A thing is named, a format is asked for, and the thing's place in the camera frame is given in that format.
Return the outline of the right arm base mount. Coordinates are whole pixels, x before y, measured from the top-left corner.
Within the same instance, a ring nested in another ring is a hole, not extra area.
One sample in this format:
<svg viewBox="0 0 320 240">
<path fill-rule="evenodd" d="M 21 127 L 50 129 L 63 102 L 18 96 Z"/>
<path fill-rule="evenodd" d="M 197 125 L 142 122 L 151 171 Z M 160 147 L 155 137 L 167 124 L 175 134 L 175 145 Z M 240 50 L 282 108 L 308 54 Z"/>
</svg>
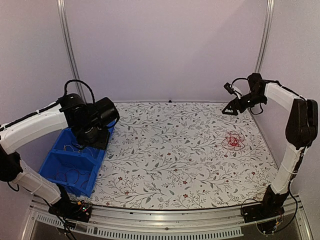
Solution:
<svg viewBox="0 0 320 240">
<path fill-rule="evenodd" d="M 261 202 L 255 199 L 255 204 L 245 205 L 249 200 L 253 200 L 253 198 L 244 200 L 240 206 L 240 214 L 244 222 L 246 224 L 256 223 L 258 231 L 265 236 L 273 235 L 283 222 L 284 208 L 265 208 Z"/>
</svg>

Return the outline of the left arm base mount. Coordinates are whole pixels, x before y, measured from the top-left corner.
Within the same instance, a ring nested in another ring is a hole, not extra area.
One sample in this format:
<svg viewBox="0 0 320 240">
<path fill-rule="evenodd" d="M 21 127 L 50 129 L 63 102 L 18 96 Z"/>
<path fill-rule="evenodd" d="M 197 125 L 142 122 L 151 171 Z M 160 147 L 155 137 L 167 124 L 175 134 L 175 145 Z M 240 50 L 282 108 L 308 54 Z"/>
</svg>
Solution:
<svg viewBox="0 0 320 240">
<path fill-rule="evenodd" d="M 60 199 L 58 202 L 49 205 L 48 212 L 64 219 L 88 223 L 92 214 L 92 206 L 90 202 L 84 200 Z"/>
</svg>

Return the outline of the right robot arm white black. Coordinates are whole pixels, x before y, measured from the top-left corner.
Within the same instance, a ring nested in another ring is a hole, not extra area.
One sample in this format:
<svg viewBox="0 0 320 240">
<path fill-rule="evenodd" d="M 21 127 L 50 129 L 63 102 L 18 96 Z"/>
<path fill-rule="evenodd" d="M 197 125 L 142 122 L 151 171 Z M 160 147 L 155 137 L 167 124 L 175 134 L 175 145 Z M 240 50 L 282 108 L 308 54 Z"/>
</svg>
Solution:
<svg viewBox="0 0 320 240">
<path fill-rule="evenodd" d="M 305 98 L 280 84 L 277 80 L 263 79 L 259 73 L 245 78 L 249 92 L 242 94 L 232 83 L 223 87 L 229 94 L 235 95 L 222 110 L 224 115 L 237 116 L 256 105 L 266 105 L 272 100 L 289 113 L 285 128 L 286 149 L 278 173 L 267 187 L 257 212 L 262 218 L 282 212 L 283 204 L 290 195 L 290 186 L 302 164 L 304 155 L 318 136 L 318 103 Z"/>
</svg>

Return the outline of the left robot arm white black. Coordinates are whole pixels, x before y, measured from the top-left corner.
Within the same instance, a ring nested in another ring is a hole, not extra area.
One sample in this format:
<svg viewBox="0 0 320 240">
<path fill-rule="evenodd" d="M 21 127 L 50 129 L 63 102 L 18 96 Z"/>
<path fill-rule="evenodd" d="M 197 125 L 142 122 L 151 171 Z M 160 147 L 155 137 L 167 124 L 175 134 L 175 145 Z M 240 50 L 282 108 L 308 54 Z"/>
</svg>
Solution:
<svg viewBox="0 0 320 240">
<path fill-rule="evenodd" d="M 46 180 L 30 168 L 17 152 L 22 146 L 50 133 L 71 129 L 76 147 L 93 147 L 104 150 L 109 130 L 120 120 L 115 104 L 107 97 L 86 103 L 76 93 L 68 93 L 68 80 L 63 95 L 50 105 L 31 112 L 0 127 L 0 180 L 15 183 L 35 194 L 63 216 L 74 213 L 74 205 L 66 190 Z"/>
</svg>

